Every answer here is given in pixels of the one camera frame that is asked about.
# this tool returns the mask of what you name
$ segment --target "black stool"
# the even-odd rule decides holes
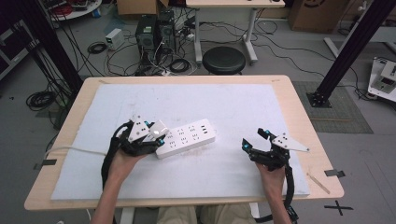
[[[215,75],[241,74],[246,64],[243,53],[230,47],[215,47],[208,50],[202,59],[204,68]]]

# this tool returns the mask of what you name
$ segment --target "human hand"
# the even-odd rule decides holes
[[[111,162],[110,169],[108,171],[108,181],[117,181],[121,184],[128,174],[131,173],[132,169],[134,169],[137,162],[146,156],[147,155],[137,157],[128,156],[125,152],[119,149]]]
[[[262,176],[262,186],[268,200],[281,199],[283,183],[285,181],[285,167],[268,171],[268,167],[256,162]]]

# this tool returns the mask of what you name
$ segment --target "gray mat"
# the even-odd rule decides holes
[[[332,108],[312,107],[306,93],[314,92],[319,84],[319,82],[293,82],[293,86],[316,132],[373,133],[364,116],[343,87],[337,87],[332,92],[329,99]]]

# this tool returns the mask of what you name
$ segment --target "white power strip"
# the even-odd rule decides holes
[[[156,151],[158,159],[214,142],[215,131],[207,119],[195,121],[169,130],[163,141],[165,144]]]

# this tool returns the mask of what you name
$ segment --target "desk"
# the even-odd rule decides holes
[[[250,64],[258,61],[256,52],[251,45],[250,38],[254,28],[254,21],[256,19],[257,8],[259,7],[284,7],[283,1],[274,2],[272,0],[187,0],[186,4],[188,7],[195,8],[195,37],[194,37],[194,48],[195,48],[195,60],[198,64],[202,63],[202,52],[199,32],[199,8],[202,7],[251,7],[251,13],[249,17],[249,25],[247,33],[244,35],[243,40],[247,48],[248,57]]]
[[[296,197],[299,199],[340,198],[344,190],[336,176],[327,177],[323,171],[331,170],[332,165],[318,140],[318,136],[305,113],[303,105],[298,99],[290,80],[286,76],[225,76],[225,77],[96,77],[85,80],[72,109],[67,116],[64,126],[59,132],[53,147],[72,145],[80,123],[87,113],[96,90],[104,84],[269,84],[273,87],[284,120],[288,126],[290,135],[297,141],[304,143],[310,148],[310,153],[298,152],[300,163],[305,173],[313,176],[314,181],[306,176],[310,188],[310,195]],[[50,199],[59,178],[66,150],[54,151],[48,159],[57,160],[55,165],[44,166],[30,191],[25,208],[27,210],[54,210],[54,209],[83,209],[96,207],[97,200],[77,201],[52,201]],[[326,192],[320,185],[330,191]],[[166,206],[178,204],[208,204],[208,203],[251,203],[262,202],[263,197],[244,199],[216,199],[203,198],[189,199],[161,199],[148,200],[122,200],[118,201],[117,207],[138,206]]]
[[[102,4],[102,0],[96,0],[95,2],[89,2],[87,6],[87,10],[73,10],[72,13],[69,15],[63,16],[63,15],[55,15],[51,14],[51,19],[53,21],[65,21],[65,20],[71,20],[77,17],[81,17],[84,15],[87,15],[91,12],[93,12],[95,9],[99,8],[99,6]]]

